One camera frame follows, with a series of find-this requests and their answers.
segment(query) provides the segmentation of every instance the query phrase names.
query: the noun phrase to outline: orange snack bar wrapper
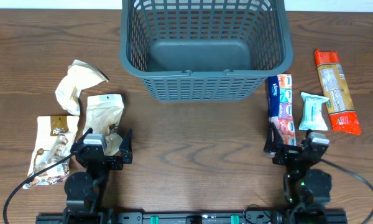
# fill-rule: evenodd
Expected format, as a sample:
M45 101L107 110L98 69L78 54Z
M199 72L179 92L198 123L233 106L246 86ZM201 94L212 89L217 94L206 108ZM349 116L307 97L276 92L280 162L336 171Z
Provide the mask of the orange snack bar wrapper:
M330 99L326 107L332 129L360 135L361 126L356 116L337 52L317 50L315 52L315 62L323 95Z

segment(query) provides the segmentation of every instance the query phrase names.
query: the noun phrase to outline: gray plastic basket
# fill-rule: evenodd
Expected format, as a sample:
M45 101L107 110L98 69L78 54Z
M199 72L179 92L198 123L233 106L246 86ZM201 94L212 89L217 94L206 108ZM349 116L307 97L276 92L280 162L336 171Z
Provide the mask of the gray plastic basket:
M164 101L239 100L293 60L283 0L123 0L120 61Z

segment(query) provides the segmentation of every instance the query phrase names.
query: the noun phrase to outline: brand logo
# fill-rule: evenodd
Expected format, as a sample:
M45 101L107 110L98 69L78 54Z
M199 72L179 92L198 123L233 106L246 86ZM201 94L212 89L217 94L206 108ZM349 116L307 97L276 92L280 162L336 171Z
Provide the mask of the brand logo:
M291 145L291 146L295 146L296 145L296 139L295 138L290 138L289 141L288 141L288 144Z
M292 106L291 105L287 105L287 114L288 115L292 115Z
M276 85L276 83L272 84L272 87L274 88L273 91L272 91L272 94L274 96L277 96L278 95L278 85Z
M279 104L279 116L283 115L283 107L282 104Z
M294 124L292 121L288 123L288 130L294 132Z
M55 128L54 130L52 130L52 134L60 134L65 132L67 132L65 128Z

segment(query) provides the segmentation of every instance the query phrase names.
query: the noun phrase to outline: torn snack package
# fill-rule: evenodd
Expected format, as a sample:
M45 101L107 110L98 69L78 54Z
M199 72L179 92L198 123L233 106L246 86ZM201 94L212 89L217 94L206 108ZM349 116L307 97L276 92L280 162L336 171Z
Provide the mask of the torn snack package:
M103 81L108 82L109 80L98 68L75 60L68 67L68 75L62 79L55 90L55 96L64 110L67 110L72 115L79 116L79 96L81 91L98 85Z
M326 107L332 129L360 135L361 126L337 52L317 50L315 52L315 62L323 95L330 99Z
M304 101L303 118L299 130L327 131L328 127L322 117L322 104L329 101L325 96L301 93Z
M89 96L87 98L85 133L93 128L93 133L104 134L106 139L105 156L113 156L119 151L122 137L118 126L123 114L124 104L120 94Z
M284 144L296 146L292 88L292 75L281 74L268 78L269 123L275 125Z
M77 133L77 116L40 116L37 118L37 138L27 176L47 168L70 155ZM23 186L51 185L64 181L69 175L68 161L59 164Z

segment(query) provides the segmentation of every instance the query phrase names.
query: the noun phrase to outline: nutrition label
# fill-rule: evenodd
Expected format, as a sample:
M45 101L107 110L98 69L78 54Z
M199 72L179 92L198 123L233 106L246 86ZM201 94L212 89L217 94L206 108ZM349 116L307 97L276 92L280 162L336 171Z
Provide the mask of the nutrition label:
M325 68L321 70L321 77L324 91L337 90L338 84L336 76L332 68Z
M343 68L342 68L342 66L340 64L337 65L337 69L338 69L338 73L340 74L340 79L346 79L346 77L344 75Z
M330 91L331 102L333 103L334 112L340 112L346 110L344 105L343 96L340 90Z

